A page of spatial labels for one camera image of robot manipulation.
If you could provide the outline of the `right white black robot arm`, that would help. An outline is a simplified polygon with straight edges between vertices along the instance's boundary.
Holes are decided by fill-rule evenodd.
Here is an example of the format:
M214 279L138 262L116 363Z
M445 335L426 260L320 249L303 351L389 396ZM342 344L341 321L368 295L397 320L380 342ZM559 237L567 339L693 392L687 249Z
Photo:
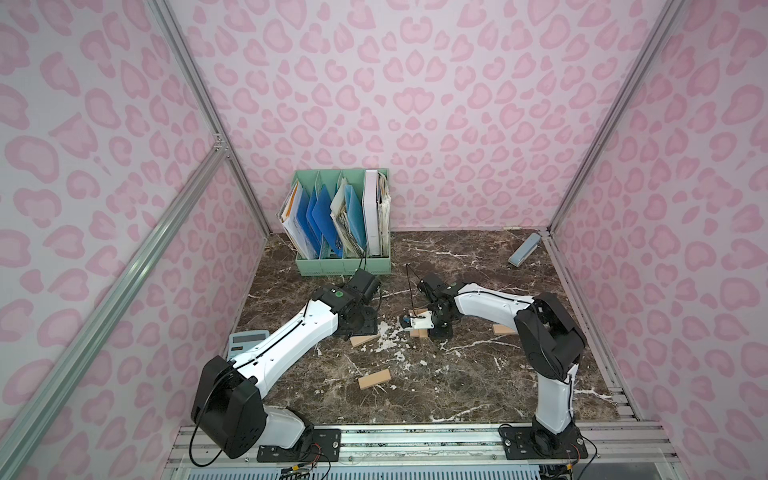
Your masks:
M470 316L512 329L537 375L537 407L529 426L502 424L498 434L509 460L581 460L585 438L575 424L575 377L586 337L552 293L522 296L476 283L448 284L429 274L418 283L427 306L400 319L407 330L426 330L432 339L450 339L453 324Z

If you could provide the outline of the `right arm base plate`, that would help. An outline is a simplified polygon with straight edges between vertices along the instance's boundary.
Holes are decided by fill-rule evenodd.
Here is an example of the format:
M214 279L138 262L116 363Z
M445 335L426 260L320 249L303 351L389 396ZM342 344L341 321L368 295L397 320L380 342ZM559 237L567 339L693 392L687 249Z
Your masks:
M571 422L554 434L534 422L531 426L502 424L498 428L507 460L569 460L588 457L585 439Z

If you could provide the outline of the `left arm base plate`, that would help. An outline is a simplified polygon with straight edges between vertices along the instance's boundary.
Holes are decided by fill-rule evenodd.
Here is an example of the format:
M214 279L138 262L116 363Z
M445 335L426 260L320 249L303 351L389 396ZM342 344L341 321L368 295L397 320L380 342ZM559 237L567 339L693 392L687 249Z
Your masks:
M290 448L263 445L258 448L259 463L306 462L318 456L336 462L339 459L342 431L336 428L308 427Z

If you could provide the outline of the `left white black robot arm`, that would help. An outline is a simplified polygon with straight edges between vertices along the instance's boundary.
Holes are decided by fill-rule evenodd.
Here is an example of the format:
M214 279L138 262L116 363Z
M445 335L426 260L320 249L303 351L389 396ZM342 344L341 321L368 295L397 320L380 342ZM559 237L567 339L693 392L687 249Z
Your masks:
M191 421L231 459L255 446L277 447L303 457L315 453L314 427L289 408L264 399L304 354L331 337L367 336L377 326L371 305L380 280L358 269L342 286L315 290L299 312L265 341L231 359L215 356L203 367Z

